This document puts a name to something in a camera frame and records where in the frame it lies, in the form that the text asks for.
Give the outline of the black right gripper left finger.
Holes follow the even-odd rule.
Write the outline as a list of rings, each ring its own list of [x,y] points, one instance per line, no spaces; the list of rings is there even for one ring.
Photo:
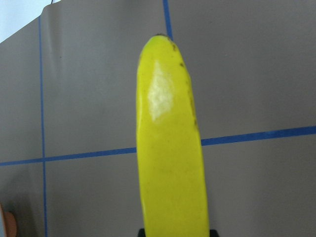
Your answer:
[[[144,228],[139,229],[138,234],[137,234],[137,237],[146,237],[145,229],[144,229]]]

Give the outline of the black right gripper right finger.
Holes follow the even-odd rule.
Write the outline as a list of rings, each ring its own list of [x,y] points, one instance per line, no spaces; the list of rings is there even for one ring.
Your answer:
[[[209,236],[210,237],[219,237],[219,234],[218,234],[217,230],[211,229],[209,232]]]

